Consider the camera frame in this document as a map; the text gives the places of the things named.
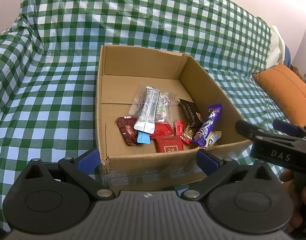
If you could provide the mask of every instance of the chocolate bar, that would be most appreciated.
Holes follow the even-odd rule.
[[[205,147],[206,139],[212,131],[221,109],[222,104],[215,104],[208,107],[209,117],[195,134],[194,138],[191,140],[192,142],[197,142],[201,147]]]
[[[199,129],[203,125],[204,120],[200,115],[200,112],[198,111],[196,105],[193,102],[186,101],[184,99],[180,99],[179,101],[181,102],[189,125],[191,127]]]

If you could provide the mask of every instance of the purple candy bar wrapper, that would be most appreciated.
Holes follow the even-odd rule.
[[[212,128],[219,116],[219,113],[222,109],[222,104],[215,104],[208,107],[209,117],[204,122],[202,127],[195,134],[191,142],[198,143],[201,147],[205,147],[206,139],[209,133],[212,131]]]

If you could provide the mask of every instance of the bed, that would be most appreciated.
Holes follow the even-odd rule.
[[[252,77],[265,69],[270,29],[229,0],[23,0],[0,35],[4,230],[2,202],[30,159],[57,162],[96,146],[96,69],[107,43],[190,54],[247,121],[273,131],[275,118],[286,120]],[[249,152],[240,163],[253,162]]]

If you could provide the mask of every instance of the metal screw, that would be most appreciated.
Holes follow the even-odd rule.
[[[150,198],[150,197],[153,197],[153,195],[151,194],[151,193],[145,193],[144,195],[143,195],[145,198]]]
[[[200,193],[193,189],[188,189],[184,192],[184,196],[188,198],[197,198],[200,195]]]
[[[112,195],[112,191],[107,189],[107,188],[103,188],[103,189],[99,189],[96,194],[99,196],[99,197],[111,197]]]

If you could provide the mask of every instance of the orange pillow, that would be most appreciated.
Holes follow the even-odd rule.
[[[306,84],[293,71],[280,64],[253,77],[292,124],[306,126]]]

